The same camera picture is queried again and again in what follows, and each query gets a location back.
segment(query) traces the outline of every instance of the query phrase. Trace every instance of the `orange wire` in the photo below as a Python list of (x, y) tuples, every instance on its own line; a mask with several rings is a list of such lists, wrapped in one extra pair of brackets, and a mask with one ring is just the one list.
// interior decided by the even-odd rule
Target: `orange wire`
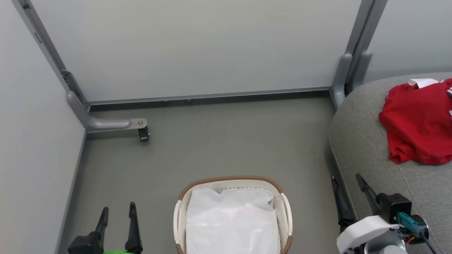
[(409, 244), (413, 239), (414, 239), (414, 236), (412, 236), (411, 239), (409, 239), (408, 242), (406, 242), (406, 244)]

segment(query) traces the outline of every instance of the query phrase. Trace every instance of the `gray sofa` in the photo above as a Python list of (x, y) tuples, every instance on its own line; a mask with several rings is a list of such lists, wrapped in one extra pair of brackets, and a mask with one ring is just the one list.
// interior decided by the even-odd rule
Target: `gray sofa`
[[(452, 72), (399, 76), (374, 81), (350, 93), (331, 123), (329, 140), (345, 189), (358, 219), (372, 215), (355, 174), (360, 173), (376, 193), (400, 193), (413, 202), (412, 214), (429, 225), (438, 253), (452, 253), (452, 162), (439, 166), (388, 159), (386, 130), (378, 119), (388, 91), (413, 78), (444, 80)], [(408, 253), (431, 253), (425, 244), (410, 245)]]

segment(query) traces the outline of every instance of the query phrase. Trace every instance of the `basket handle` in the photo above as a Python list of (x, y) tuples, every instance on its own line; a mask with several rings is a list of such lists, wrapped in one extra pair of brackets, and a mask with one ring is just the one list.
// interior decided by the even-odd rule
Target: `basket handle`
[(179, 244), (179, 207), (181, 201), (178, 200), (176, 203), (176, 207), (174, 208), (173, 215), (173, 233), (174, 233), (174, 241), (176, 244)]
[(284, 201), (284, 206), (286, 207), (286, 215), (287, 215), (287, 231), (288, 235), (292, 235), (292, 210), (290, 209), (289, 200), (287, 199), (284, 193), (281, 193), (282, 200)]

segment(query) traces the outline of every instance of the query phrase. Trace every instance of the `gray floor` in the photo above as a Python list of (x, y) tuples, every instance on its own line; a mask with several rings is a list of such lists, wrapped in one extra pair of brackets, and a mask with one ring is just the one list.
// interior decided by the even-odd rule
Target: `gray floor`
[(328, 97), (94, 112), (147, 118), (151, 140), (135, 132), (88, 136), (61, 240), (94, 230), (110, 209), (105, 250), (123, 250), (129, 202), (137, 204), (145, 254), (175, 254), (172, 219), (189, 183), (225, 175), (277, 181), (292, 207), (289, 253), (335, 254), (334, 196), (325, 159), (334, 114)]

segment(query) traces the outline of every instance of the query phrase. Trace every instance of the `white plastic bag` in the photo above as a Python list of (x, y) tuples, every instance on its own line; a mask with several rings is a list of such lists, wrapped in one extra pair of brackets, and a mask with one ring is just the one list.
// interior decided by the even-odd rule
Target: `white plastic bag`
[(187, 254), (278, 254), (273, 195), (263, 189), (193, 190), (187, 208)]

